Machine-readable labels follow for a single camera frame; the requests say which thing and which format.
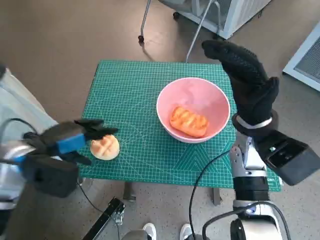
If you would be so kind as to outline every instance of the chair wheel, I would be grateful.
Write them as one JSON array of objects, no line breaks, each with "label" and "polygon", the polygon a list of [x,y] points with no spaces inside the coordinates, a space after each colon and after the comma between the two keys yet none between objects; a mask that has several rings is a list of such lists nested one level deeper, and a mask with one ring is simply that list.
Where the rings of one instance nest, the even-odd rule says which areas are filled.
[{"label": "chair wheel", "polygon": [[139,43],[143,43],[145,41],[145,38],[144,36],[138,36],[138,39],[139,39]]},{"label": "chair wheel", "polygon": [[178,13],[177,11],[175,11],[175,12],[173,13],[173,19],[174,19],[174,20],[178,20],[179,17],[180,17],[180,13]]}]

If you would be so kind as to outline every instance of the chair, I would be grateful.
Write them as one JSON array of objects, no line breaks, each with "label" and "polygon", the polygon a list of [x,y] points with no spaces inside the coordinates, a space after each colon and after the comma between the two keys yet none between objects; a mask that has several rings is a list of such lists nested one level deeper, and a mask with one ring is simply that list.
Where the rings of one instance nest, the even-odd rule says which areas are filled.
[{"label": "chair", "polygon": [[[189,50],[187,52],[185,62],[188,63],[190,53],[195,45],[195,42],[197,40],[197,37],[199,35],[200,29],[202,27],[202,24],[207,16],[208,10],[211,6],[211,4],[214,2],[214,4],[217,7],[218,10],[218,28],[217,28],[217,33],[219,33],[220,26],[221,26],[221,10],[220,10],[220,4],[218,3],[217,0],[159,0],[159,2],[163,3],[164,5],[168,6],[169,8],[172,8],[176,11],[180,12],[186,12],[186,13],[192,13],[196,15],[197,17],[200,17],[202,15],[201,21],[198,25],[198,28],[194,34],[194,37],[192,39],[191,45],[189,47]],[[149,11],[151,0],[148,0],[145,11],[144,11],[144,16],[141,24],[141,33],[138,36],[139,43],[143,43],[145,41],[144,38],[144,27],[146,23],[146,18],[147,14]],[[179,17],[179,13],[175,12],[173,13],[173,18],[177,19]]]}]

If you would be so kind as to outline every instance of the orange bread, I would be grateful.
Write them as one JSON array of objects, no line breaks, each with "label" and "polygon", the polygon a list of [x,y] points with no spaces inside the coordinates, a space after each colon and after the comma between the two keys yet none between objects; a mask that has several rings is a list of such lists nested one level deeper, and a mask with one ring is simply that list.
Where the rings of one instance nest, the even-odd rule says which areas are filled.
[{"label": "orange bread", "polygon": [[177,106],[170,117],[173,128],[195,138],[206,134],[209,122],[205,116],[195,114],[181,106]]}]

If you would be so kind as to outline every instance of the metal pole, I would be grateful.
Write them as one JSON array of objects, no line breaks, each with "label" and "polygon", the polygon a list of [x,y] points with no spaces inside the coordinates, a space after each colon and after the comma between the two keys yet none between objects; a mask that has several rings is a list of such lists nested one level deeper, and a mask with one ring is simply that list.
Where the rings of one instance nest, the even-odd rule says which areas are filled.
[{"label": "metal pole", "polygon": [[145,27],[146,18],[147,18],[147,14],[148,14],[148,11],[149,11],[150,3],[151,3],[151,0],[148,0],[148,2],[146,4],[146,7],[145,7],[144,16],[143,16],[143,20],[142,20],[142,24],[141,24],[141,29],[140,29],[141,36],[144,35],[144,27]]},{"label": "metal pole", "polygon": [[189,51],[188,51],[188,53],[186,54],[185,63],[188,63],[189,55],[190,55],[190,53],[191,53],[191,51],[192,51],[192,49],[193,49],[193,47],[194,47],[194,45],[195,45],[195,42],[196,42],[196,40],[197,40],[197,38],[198,38],[200,29],[201,29],[201,27],[202,27],[202,23],[204,22],[204,20],[205,20],[205,18],[206,18],[206,16],[207,16],[208,10],[209,10],[212,2],[213,2],[213,0],[209,0],[208,5],[206,6],[206,9],[205,9],[205,11],[204,11],[203,17],[202,17],[202,19],[201,19],[201,21],[200,21],[200,23],[199,23],[199,26],[198,26],[198,28],[197,28],[197,30],[196,30],[196,32],[195,32],[195,35],[194,35],[194,37],[193,37],[193,40],[192,40],[192,43],[191,43],[191,45],[190,45]]},{"label": "metal pole", "polygon": [[221,29],[221,8],[218,1],[215,1],[214,4],[216,5],[216,8],[218,10],[218,26],[216,28],[216,34],[219,35],[220,29]]}]

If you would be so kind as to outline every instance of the floor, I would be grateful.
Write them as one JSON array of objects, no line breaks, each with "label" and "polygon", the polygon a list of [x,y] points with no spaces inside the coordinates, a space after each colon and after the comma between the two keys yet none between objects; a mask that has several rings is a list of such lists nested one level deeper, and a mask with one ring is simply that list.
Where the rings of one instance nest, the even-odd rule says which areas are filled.
[{"label": "floor", "polygon": [[[145,49],[138,35],[146,0],[5,0],[0,8],[0,59],[43,104],[56,120],[81,116],[100,59],[181,62],[196,25],[173,10],[152,1],[145,26]],[[320,155],[320,93],[289,76],[282,69],[311,32],[319,18],[318,0],[273,0],[258,19],[254,17],[230,41],[255,52],[270,76],[280,77],[274,108],[279,129],[310,144]],[[206,59],[201,42],[211,38],[203,29],[190,62]],[[121,181],[95,180],[87,192],[101,209],[113,196],[121,198]],[[191,187],[136,183],[136,203],[129,203],[121,236],[153,222],[159,239],[177,240],[188,222]],[[195,229],[219,213],[230,211],[233,191],[222,190],[223,203],[214,207],[207,188],[196,192]],[[271,198],[283,210],[292,239],[320,236],[320,171],[295,187],[285,186]],[[11,219],[8,239],[80,240],[98,218],[77,190],[66,199],[51,198],[27,186]],[[228,239],[232,219],[223,219],[208,230],[211,240]],[[99,240],[117,239],[110,224]]]}]

